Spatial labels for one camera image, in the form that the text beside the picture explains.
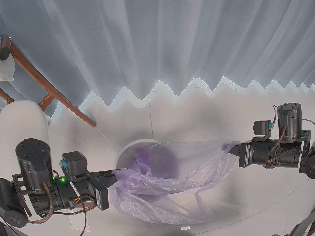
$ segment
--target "curtain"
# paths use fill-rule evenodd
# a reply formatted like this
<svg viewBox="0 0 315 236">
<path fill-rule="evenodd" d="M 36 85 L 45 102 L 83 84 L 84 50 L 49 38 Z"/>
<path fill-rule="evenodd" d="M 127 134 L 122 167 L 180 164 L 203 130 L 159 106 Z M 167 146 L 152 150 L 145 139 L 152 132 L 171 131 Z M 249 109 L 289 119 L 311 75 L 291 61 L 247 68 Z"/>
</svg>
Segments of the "curtain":
<svg viewBox="0 0 315 236">
<path fill-rule="evenodd" d="M 314 8 L 315 0 L 0 0 L 0 33 L 75 105 L 91 91 L 108 105 L 124 86 L 143 99 L 159 80 L 176 95 L 194 77 L 212 90 L 223 76 L 241 87 L 273 79 L 310 87 Z M 26 77 L 16 67 L 12 90 L 44 97 Z"/>
</svg>

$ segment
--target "sticker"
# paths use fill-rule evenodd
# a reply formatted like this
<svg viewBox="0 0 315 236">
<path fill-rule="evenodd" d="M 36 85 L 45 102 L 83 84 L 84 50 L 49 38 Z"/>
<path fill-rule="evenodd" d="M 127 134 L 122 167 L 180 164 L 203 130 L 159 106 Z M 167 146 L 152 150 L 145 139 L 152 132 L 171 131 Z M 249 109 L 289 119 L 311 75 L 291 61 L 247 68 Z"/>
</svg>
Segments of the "sticker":
<svg viewBox="0 0 315 236">
<path fill-rule="evenodd" d="M 95 189 L 96 192 L 96 204 L 98 207 L 100 207 L 100 192 L 98 189 Z"/>
<path fill-rule="evenodd" d="M 250 157 L 250 146 L 247 145 L 246 146 L 246 161 L 245 161 L 245 165 L 244 167 L 246 167 L 246 165 L 248 164 L 248 158 Z"/>
<path fill-rule="evenodd" d="M 70 185 L 72 186 L 74 192 L 77 194 L 78 197 L 80 197 L 80 193 L 78 192 L 77 188 L 74 186 L 74 184 L 72 182 L 70 182 Z"/>
</svg>

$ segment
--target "blue connector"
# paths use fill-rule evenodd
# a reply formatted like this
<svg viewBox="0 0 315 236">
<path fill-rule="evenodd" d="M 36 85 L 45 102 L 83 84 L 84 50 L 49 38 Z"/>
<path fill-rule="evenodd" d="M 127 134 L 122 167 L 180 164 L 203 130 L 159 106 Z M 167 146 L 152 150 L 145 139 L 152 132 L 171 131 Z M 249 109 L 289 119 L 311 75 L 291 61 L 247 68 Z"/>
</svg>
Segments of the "blue connector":
<svg viewBox="0 0 315 236">
<path fill-rule="evenodd" d="M 68 168 L 68 163 L 65 160 L 61 160 L 59 162 L 60 167 L 64 167 L 65 169 Z"/>
</svg>

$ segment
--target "floor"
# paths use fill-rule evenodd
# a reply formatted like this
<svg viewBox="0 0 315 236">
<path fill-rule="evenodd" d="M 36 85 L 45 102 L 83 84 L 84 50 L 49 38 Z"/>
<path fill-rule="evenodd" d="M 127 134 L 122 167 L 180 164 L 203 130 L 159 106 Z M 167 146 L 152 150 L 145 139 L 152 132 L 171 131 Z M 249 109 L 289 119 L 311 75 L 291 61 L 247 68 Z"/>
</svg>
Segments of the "floor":
<svg viewBox="0 0 315 236">
<path fill-rule="evenodd" d="M 164 142 L 207 141 L 214 139 L 250 140 L 255 120 L 272 120 L 272 104 L 302 104 L 303 118 L 315 120 L 315 87 L 299 88 L 290 83 L 282 88 L 273 81 L 266 89 L 253 81 L 240 88 L 223 78 L 212 91 L 199 78 L 194 79 L 180 96 L 159 82 L 144 99 L 137 99 L 124 88 L 110 106 L 91 93 L 80 106 L 93 120 L 90 127 L 61 104 L 49 120 L 49 145 L 53 168 L 61 154 L 81 151 L 88 159 L 88 170 L 112 169 L 119 151 L 142 138 Z M 303 122 L 303 129 L 315 134 L 315 126 Z M 278 137 L 277 126 L 272 138 Z M 315 180 L 297 169 L 266 170 L 252 165 L 235 167 L 219 185 L 203 198 L 215 219 L 203 225 L 180 226 L 150 224 L 119 214 L 110 207 L 88 212 L 85 236 L 171 236 L 171 235 L 283 235 L 315 207 Z M 41 225 L 28 224 L 23 232 L 39 236 L 79 235 L 84 217 L 54 215 Z"/>
</svg>

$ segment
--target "plastic bag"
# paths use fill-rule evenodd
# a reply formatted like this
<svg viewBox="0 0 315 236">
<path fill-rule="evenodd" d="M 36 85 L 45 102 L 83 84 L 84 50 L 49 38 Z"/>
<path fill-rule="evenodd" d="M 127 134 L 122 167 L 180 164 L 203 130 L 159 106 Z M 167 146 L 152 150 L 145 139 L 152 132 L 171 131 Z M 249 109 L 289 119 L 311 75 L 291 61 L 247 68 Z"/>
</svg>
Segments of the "plastic bag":
<svg viewBox="0 0 315 236">
<path fill-rule="evenodd" d="M 215 187 L 238 157 L 236 141 L 165 143 L 138 148 L 129 169 L 114 170 L 113 207 L 159 224 L 200 224 L 213 214 L 200 194 Z"/>
</svg>

